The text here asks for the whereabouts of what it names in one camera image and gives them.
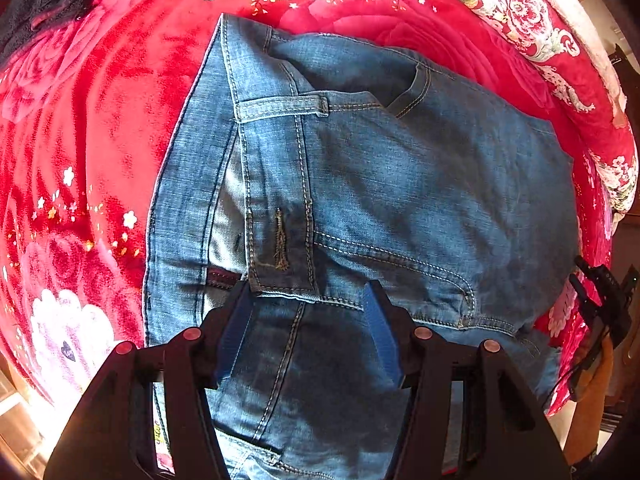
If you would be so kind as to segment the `blue denim jeans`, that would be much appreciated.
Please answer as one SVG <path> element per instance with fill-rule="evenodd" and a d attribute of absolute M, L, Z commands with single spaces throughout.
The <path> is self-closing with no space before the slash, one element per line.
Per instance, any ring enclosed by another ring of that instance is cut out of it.
<path fill-rule="evenodd" d="M 534 324 L 578 252 L 572 166 L 551 124 L 414 52 L 221 15 L 155 185 L 143 297 L 155 346 L 250 282 L 207 396 L 230 476 L 382 476 L 409 395 L 375 352 L 371 280 L 456 344 L 498 341 L 544 400 L 560 356 Z"/>

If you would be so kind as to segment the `red floral plush blanket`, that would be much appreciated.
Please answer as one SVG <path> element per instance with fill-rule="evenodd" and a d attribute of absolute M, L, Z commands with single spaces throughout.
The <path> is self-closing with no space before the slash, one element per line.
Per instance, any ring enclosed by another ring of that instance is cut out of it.
<path fill-rule="evenodd" d="M 153 186 L 223 13 L 415 50 L 550 120 L 577 158 L 582 250 L 610 258 L 639 157 L 578 0 L 93 0 L 1 66 L 1 350 L 58 411 L 143 339 Z"/>

